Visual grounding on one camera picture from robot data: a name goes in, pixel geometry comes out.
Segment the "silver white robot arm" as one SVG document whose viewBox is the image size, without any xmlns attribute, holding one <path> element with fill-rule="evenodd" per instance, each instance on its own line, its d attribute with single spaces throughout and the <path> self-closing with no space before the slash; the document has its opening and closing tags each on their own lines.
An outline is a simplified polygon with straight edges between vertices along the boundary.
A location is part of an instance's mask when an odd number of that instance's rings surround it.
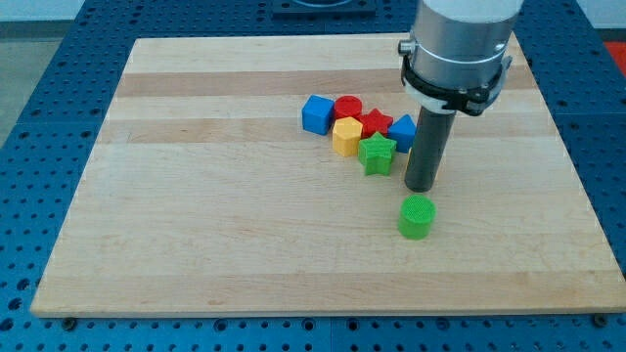
<svg viewBox="0 0 626 352">
<path fill-rule="evenodd" d="M 478 116 L 500 95 L 519 0 L 419 0 L 399 41 L 401 81 L 423 109 Z"/>
</svg>

